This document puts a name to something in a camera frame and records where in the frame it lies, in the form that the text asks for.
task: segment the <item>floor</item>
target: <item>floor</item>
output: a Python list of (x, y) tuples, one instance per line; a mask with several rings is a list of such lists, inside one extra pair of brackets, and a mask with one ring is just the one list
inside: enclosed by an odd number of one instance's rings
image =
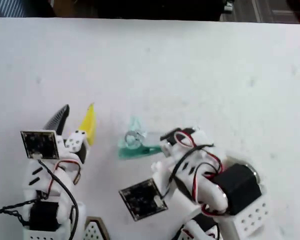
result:
[[(74, 0), (79, 18), (97, 18), (94, 0)], [(223, 14), (221, 22), (298, 24), (299, 0), (235, 0), (234, 10)]]

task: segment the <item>perforated white block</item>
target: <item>perforated white block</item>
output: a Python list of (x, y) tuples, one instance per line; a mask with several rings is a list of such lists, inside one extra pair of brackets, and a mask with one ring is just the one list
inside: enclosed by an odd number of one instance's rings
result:
[(235, 216), (215, 217), (224, 239), (243, 240), (260, 228), (271, 214), (271, 203), (266, 194)]
[(80, 150), (85, 138), (85, 131), (76, 130), (75, 132), (71, 133), (71, 135), (65, 141), (64, 146), (66, 149), (69, 149), (70, 152), (76, 153)]
[(86, 226), (83, 240), (105, 240), (96, 222), (91, 221), (88, 226)]
[(70, 220), (57, 231), (34, 231), (23, 228), (23, 240), (68, 240), (70, 236)]

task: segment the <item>black wire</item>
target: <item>black wire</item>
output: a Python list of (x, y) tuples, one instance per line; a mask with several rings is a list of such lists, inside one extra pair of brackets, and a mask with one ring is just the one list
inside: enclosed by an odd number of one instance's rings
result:
[(38, 159), (38, 163), (42, 165), (47, 170), (47, 172), (51, 175), (52, 179), (55, 180), (65, 190), (65, 192), (68, 194), (68, 196), (73, 202), (75, 208), (75, 220), (69, 237), (69, 240), (73, 240), (77, 230), (77, 225), (79, 220), (79, 208), (78, 208), (77, 201), (75, 200), (70, 190), (64, 185), (64, 183), (56, 175), (54, 175), (54, 173), (40, 159)]
[(215, 159), (213, 156), (209, 155), (209, 154), (211, 154), (210, 152), (208, 152), (206, 150), (203, 150), (203, 151), (205, 151), (208, 154), (209, 157), (213, 158), (214, 160), (216, 160), (218, 162), (219, 167), (218, 167), (217, 172), (219, 173), (219, 171), (221, 169), (221, 165), (222, 165), (220, 158), (218, 158), (216, 155), (214, 155), (216, 157), (216, 159)]
[(216, 240), (220, 240), (220, 227), (218, 223), (216, 224), (216, 231), (217, 231)]
[(198, 145), (198, 146), (195, 146), (193, 148), (191, 148), (189, 151), (187, 151), (183, 157), (176, 163), (176, 165), (174, 166), (173, 170), (172, 170), (172, 173), (169, 177), (169, 180), (168, 180), (168, 185), (167, 185), (167, 191), (165, 192), (165, 194), (162, 196), (162, 198), (165, 198), (169, 192), (169, 186), (170, 184), (172, 183), (174, 177), (176, 176), (177, 174), (177, 171), (178, 169), (180, 168), (181, 164), (187, 159), (187, 157), (189, 157), (193, 152), (197, 151), (197, 150), (201, 150), (205, 147), (214, 147), (215, 145), (214, 144), (203, 144), (203, 145)]
[(210, 166), (211, 168), (213, 168), (213, 170), (215, 171), (215, 173), (206, 171), (204, 174), (210, 174), (210, 175), (211, 175), (211, 174), (218, 174), (218, 173), (219, 173), (219, 171), (216, 169), (216, 167), (213, 166), (212, 164), (208, 163), (208, 162), (202, 162), (202, 163), (200, 163), (200, 164), (197, 166), (197, 168), (196, 168), (196, 172), (198, 171), (198, 168), (199, 168), (201, 165), (203, 165), (203, 164), (209, 165), (209, 166)]
[(40, 201), (40, 198), (24, 201), (24, 202), (21, 202), (21, 203), (17, 203), (15, 205), (4, 206), (0, 209), (0, 214), (8, 214), (10, 216), (17, 217), (19, 222), (22, 224), (22, 226), (28, 226), (29, 222), (25, 221), (23, 219), (22, 215), (18, 212), (18, 210), (11, 211), (9, 209), (16, 209), (16, 208), (22, 207), (24, 205), (36, 203), (38, 201)]

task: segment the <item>cable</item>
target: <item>cable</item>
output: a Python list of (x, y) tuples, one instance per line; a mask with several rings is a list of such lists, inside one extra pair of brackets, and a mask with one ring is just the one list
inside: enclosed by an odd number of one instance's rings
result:
[(172, 183), (173, 179), (175, 178), (176, 176), (176, 173), (178, 171), (178, 169), (180, 168), (181, 164), (187, 159), (187, 157), (189, 157), (193, 152), (197, 151), (197, 150), (201, 150), (205, 147), (214, 147), (215, 145), (214, 144), (203, 144), (203, 145), (198, 145), (198, 146), (195, 146), (193, 148), (191, 148), (189, 151), (187, 151), (183, 157), (176, 163), (176, 165), (174, 166), (173, 170), (172, 170), (172, 173), (169, 177), (169, 180), (168, 180), (168, 185), (167, 185), (167, 190), (165, 192), (165, 194), (162, 196), (162, 198), (164, 199), (167, 194), (169, 193), (169, 190), (170, 190), (170, 184)]
[(15, 205), (4, 206), (0, 209), (0, 214), (8, 214), (8, 215), (11, 215), (11, 216), (15, 216), (15, 217), (18, 218), (18, 220), (22, 224), (22, 226), (29, 226), (29, 222), (25, 221), (23, 219), (22, 215), (17, 210), (11, 211), (11, 210), (8, 210), (8, 209), (16, 209), (16, 208), (22, 207), (24, 205), (34, 204), (34, 203), (36, 203), (40, 200), (41, 200), (40, 198), (36, 198), (36, 199), (21, 202), (21, 203), (17, 203)]
[[(184, 142), (180, 141), (180, 140), (178, 139), (178, 135), (181, 135), (181, 136), (185, 137), (186, 139), (188, 139), (189, 142), (190, 142), (190, 145), (185, 144)], [(191, 149), (191, 148), (193, 148), (193, 147), (196, 146), (193, 137), (192, 137), (190, 134), (186, 133), (185, 131), (176, 131), (176, 132), (173, 134), (173, 138), (174, 138), (174, 140), (176, 141), (176, 143), (180, 144), (180, 145), (183, 146), (183, 147), (186, 147), (186, 148), (190, 148), (190, 149)]]
[[(56, 170), (58, 169), (58, 167), (59, 167), (59, 164), (61, 164), (61, 163), (76, 164), (76, 165), (78, 166), (78, 172), (77, 172), (77, 174), (76, 174), (76, 176), (75, 176), (75, 178), (74, 178), (74, 180), (73, 180), (73, 184), (76, 185), (76, 184), (79, 182), (80, 177), (81, 177), (81, 166), (80, 166), (80, 164), (79, 164), (77, 161), (71, 160), (71, 159), (69, 159), (69, 160), (67, 160), (67, 159), (65, 159), (65, 160), (60, 160), (60, 161), (58, 161), (58, 162), (55, 164), (55, 166), (54, 166), (54, 168), (53, 168), (53, 173), (55, 173), (55, 171), (56, 171)], [(49, 187), (48, 187), (48, 191), (47, 191), (47, 195), (48, 195), (48, 196), (49, 196), (49, 194), (50, 194), (50, 191), (51, 191), (51, 187), (52, 187), (53, 182), (54, 182), (54, 180), (51, 179), (50, 184), (49, 184)]]
[(216, 231), (217, 231), (216, 240), (220, 240), (220, 227), (218, 223), (216, 224)]
[(218, 158), (216, 155), (212, 154), (211, 152), (208, 152), (207, 150), (204, 149), (202, 150), (205, 151), (210, 157), (214, 158), (218, 162), (219, 164), (218, 172), (220, 171), (219, 173), (222, 173), (224, 171), (224, 167), (222, 166), (220, 158)]
[(198, 169), (202, 166), (202, 165), (209, 165), (210, 167), (212, 167), (214, 170), (215, 170), (215, 173), (212, 173), (211, 172), (211, 175), (209, 177), (206, 177), (207, 179), (211, 178), (211, 177), (214, 177), (215, 175), (218, 174), (218, 170), (210, 163), (208, 162), (201, 162), (195, 169), (194, 171), (194, 175), (193, 175), (193, 183), (192, 183), (192, 198), (193, 200), (198, 203), (198, 181), (197, 181), (197, 172), (198, 172)]
[(78, 225), (78, 220), (79, 220), (79, 207), (78, 207), (77, 201), (75, 200), (75, 198), (72, 195), (72, 193), (70, 192), (70, 190), (64, 185), (64, 183), (40, 159), (38, 159), (38, 163), (47, 170), (47, 172), (51, 175), (52, 179), (54, 181), (56, 181), (63, 188), (63, 190), (68, 194), (68, 196), (70, 197), (70, 199), (73, 202), (73, 205), (75, 208), (75, 220), (74, 220), (74, 224), (73, 224), (71, 234), (69, 237), (69, 240), (73, 240), (76, 230), (77, 230), (77, 225)]
[(202, 204), (201, 206), (201, 212), (203, 215), (207, 216), (207, 217), (216, 217), (216, 216), (223, 216), (225, 215), (224, 213), (213, 213), (213, 212), (210, 212), (210, 211), (207, 211), (206, 210), (207, 208), (207, 204)]

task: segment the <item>small metal ring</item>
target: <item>small metal ring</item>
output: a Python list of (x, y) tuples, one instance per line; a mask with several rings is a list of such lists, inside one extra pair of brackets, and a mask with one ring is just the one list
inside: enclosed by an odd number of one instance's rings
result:
[(258, 174), (258, 172), (256, 171), (256, 169), (248, 162), (243, 161), (243, 165), (246, 166), (255, 176), (256, 182), (259, 184), (261, 182), (260, 176)]

